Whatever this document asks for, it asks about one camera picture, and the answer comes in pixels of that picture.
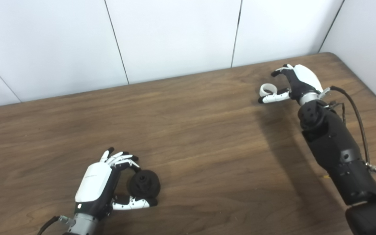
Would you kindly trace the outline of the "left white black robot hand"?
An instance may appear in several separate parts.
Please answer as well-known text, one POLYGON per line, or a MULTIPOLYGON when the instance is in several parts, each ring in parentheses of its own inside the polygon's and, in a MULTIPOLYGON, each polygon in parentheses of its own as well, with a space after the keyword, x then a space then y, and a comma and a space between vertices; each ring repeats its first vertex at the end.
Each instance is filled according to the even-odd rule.
POLYGON ((86 214, 102 220, 113 210, 134 210, 155 207, 161 191, 158 175, 142 170, 138 157, 128 152, 114 153, 107 149, 98 162, 91 164, 75 195, 75 214, 86 214), (127 183, 128 195, 117 195, 121 173, 132 169, 134 175, 127 183))

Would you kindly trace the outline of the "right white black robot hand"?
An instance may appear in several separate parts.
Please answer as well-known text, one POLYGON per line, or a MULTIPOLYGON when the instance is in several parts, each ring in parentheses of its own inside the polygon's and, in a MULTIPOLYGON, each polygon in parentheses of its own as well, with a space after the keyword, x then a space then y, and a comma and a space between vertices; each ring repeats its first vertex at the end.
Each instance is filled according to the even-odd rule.
POLYGON ((271 76, 276 77, 280 74, 286 76, 290 85, 289 88, 279 90, 273 84, 265 83, 260 87, 258 103, 266 104, 291 99, 302 106, 307 102, 320 100, 325 96, 325 91, 318 77, 303 65, 285 64, 283 67, 274 70, 271 76))

